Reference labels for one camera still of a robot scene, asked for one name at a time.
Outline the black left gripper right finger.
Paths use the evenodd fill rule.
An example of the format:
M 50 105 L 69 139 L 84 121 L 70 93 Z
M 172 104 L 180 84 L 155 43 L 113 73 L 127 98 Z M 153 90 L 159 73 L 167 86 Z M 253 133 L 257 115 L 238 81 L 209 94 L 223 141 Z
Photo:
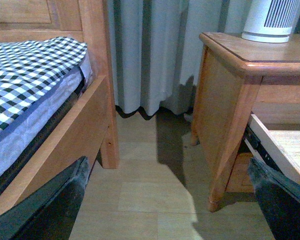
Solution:
M 247 172 L 273 237 L 300 240 L 300 185 L 254 157 Z

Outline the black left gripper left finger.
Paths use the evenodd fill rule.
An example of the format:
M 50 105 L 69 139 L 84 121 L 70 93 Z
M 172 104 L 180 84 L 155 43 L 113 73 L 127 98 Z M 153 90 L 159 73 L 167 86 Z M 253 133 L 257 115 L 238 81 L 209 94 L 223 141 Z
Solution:
M 30 196 L 0 215 L 0 240 L 69 239 L 89 180 L 80 157 Z

